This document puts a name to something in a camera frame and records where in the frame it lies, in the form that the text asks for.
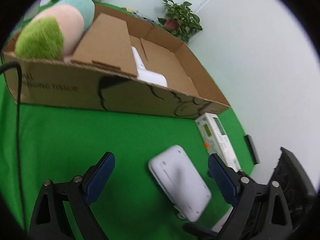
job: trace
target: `black mount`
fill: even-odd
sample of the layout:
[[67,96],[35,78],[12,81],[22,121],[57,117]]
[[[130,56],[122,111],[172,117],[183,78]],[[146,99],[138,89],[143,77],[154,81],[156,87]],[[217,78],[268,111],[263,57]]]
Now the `black mount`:
[[184,224],[186,232],[198,240],[283,240],[292,232],[288,205],[278,182],[258,184],[244,172],[228,168],[217,154],[210,155],[208,166],[226,202],[234,208],[219,233],[195,223]]
[[75,239],[63,201],[69,201],[79,230],[85,240],[108,240],[89,205],[100,195],[115,165],[114,155],[106,152],[97,165],[83,176],[54,184],[46,180],[33,209],[29,235],[34,240]]

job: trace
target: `white object in box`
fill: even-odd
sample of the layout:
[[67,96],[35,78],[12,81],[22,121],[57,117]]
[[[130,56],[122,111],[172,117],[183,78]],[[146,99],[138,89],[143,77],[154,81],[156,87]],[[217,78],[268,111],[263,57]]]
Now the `white object in box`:
[[211,200],[211,192],[186,152],[174,145],[149,161],[149,169],[180,212],[178,217],[197,221]]
[[144,82],[157,84],[163,87],[168,87],[168,83],[165,77],[159,73],[147,70],[146,67],[144,66],[144,63],[137,49],[133,46],[131,46],[131,49],[134,56],[134,61],[136,63],[137,71],[138,71],[137,79]]
[[196,119],[196,125],[208,155],[217,153],[226,166],[238,172],[240,164],[218,116],[204,113]]

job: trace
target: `black cable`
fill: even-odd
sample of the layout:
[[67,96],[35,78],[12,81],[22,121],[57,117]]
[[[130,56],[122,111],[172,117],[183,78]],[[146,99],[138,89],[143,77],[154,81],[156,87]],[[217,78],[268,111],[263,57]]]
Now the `black cable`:
[[22,220],[23,229],[27,232],[27,221],[26,221],[26,206],[22,191],[22,175],[21,175],[21,156],[20,156],[20,144],[19,144],[19,126],[20,126],[20,100],[21,100],[21,83],[22,83],[22,71],[21,66],[18,62],[8,62],[0,66],[0,75],[8,69],[15,68],[18,73],[18,93],[17,93],[17,115],[16,115],[16,154],[17,154],[17,169],[18,169],[18,183],[19,193],[22,209]]

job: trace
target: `metal screw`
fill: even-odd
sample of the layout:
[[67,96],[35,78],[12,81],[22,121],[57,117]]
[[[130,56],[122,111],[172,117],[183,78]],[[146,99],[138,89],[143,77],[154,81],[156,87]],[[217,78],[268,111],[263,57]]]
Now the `metal screw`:
[[82,180],[82,176],[75,176],[74,178],[73,178],[73,181],[74,182],[80,182]]
[[245,184],[248,184],[249,183],[249,179],[247,177],[242,177],[241,178],[241,182],[245,183]]
[[50,183],[51,183],[51,180],[47,179],[47,180],[43,183],[43,185],[48,186],[48,185],[50,185]]
[[272,182],[272,185],[273,185],[274,187],[279,187],[279,186],[280,186],[280,185],[279,185],[279,182],[277,182],[277,181],[275,181],[275,180]]

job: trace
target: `light blue plush toy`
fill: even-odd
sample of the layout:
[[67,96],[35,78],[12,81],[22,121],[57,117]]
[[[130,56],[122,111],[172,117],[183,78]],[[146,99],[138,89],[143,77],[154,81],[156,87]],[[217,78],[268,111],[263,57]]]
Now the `light blue plush toy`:
[[78,9],[84,20],[84,31],[86,32],[92,24],[94,17],[94,3],[92,0],[61,0],[56,3],[69,4]]

